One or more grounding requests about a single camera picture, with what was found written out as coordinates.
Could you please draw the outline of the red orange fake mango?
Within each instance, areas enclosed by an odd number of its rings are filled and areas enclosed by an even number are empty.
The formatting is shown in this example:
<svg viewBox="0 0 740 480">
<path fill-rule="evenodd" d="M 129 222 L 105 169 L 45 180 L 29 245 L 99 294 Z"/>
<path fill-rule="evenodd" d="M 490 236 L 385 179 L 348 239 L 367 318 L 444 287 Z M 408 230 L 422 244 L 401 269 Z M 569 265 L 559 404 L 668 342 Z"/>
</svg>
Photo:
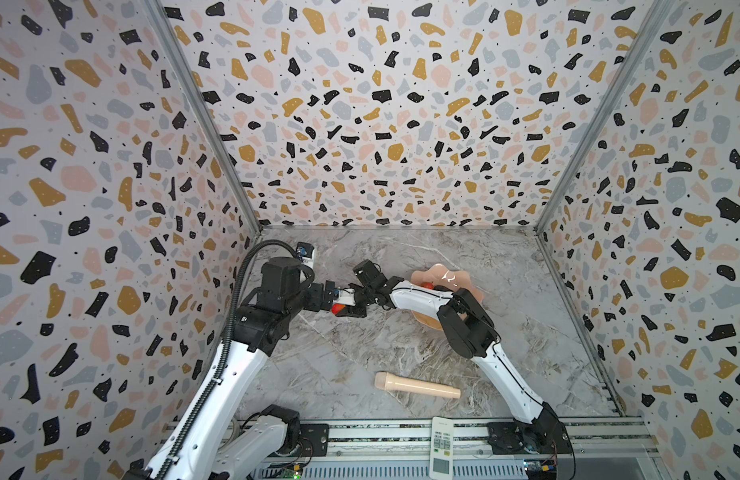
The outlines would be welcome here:
<svg viewBox="0 0 740 480">
<path fill-rule="evenodd" d="M 331 312 L 332 312 L 332 313 L 333 313 L 334 315 L 336 315 L 336 316 L 339 316 L 339 315 L 341 314 L 341 312 L 342 312 L 342 311 L 343 311 L 343 310 L 344 310 L 345 308 L 346 308 L 346 306 L 345 306 L 344 304 L 334 303 L 334 304 L 332 305 L 332 307 L 331 307 Z"/>
</svg>

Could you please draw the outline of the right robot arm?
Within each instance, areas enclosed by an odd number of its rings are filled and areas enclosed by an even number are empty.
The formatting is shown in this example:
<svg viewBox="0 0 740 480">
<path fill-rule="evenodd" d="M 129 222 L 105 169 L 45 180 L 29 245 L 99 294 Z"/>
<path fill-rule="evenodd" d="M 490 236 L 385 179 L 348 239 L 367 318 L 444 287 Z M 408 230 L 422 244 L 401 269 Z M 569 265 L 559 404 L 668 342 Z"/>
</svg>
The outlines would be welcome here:
<svg viewBox="0 0 740 480">
<path fill-rule="evenodd" d="M 363 318 L 369 306 L 378 305 L 437 319 L 451 349 L 474 362 L 509 407 L 512 422 L 488 426 L 488 444 L 495 454 L 573 452 L 566 425 L 512 364 L 493 321 L 469 290 L 428 288 L 398 276 L 386 277 L 369 260 L 357 265 L 354 273 L 357 284 L 346 288 L 328 284 L 323 305 L 338 317 Z"/>
</svg>

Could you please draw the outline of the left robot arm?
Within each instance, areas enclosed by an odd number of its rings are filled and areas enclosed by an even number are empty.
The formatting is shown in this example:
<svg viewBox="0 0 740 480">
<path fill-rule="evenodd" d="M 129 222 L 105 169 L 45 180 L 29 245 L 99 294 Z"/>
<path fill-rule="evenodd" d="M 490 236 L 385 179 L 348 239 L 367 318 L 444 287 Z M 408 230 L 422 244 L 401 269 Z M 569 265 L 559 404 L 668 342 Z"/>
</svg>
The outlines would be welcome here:
<svg viewBox="0 0 740 480">
<path fill-rule="evenodd" d="M 276 345 L 289 335 L 301 311 L 327 305 L 324 288 L 315 283 L 314 253 L 299 244 L 286 257 L 261 268 L 261 284 L 251 300 L 235 307 L 222 343 L 200 390 L 164 445 L 127 479 L 249 479 L 268 457 L 300 454 L 298 412 L 270 405 L 228 430 L 253 380 Z"/>
</svg>

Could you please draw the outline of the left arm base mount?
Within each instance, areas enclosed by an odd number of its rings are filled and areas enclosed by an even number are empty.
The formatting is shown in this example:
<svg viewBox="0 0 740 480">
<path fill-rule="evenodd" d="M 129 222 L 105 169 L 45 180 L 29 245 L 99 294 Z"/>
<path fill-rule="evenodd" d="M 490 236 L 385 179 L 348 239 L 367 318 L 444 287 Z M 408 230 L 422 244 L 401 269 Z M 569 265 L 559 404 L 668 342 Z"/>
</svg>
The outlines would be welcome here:
<svg viewBox="0 0 740 480">
<path fill-rule="evenodd" d="M 327 423 L 286 424 L 283 445 L 268 455 L 269 458 L 325 457 L 330 439 Z"/>
</svg>

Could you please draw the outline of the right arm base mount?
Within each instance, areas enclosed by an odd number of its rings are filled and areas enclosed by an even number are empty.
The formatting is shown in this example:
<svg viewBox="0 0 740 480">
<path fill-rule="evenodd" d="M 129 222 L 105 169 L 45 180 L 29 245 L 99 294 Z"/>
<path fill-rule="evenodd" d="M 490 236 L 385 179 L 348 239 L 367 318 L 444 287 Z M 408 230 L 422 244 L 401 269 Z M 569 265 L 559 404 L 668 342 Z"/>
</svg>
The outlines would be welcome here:
<svg viewBox="0 0 740 480">
<path fill-rule="evenodd" d="M 572 444 L 564 425 L 521 422 L 489 422 L 487 443 L 492 453 L 499 454 L 570 454 Z"/>
</svg>

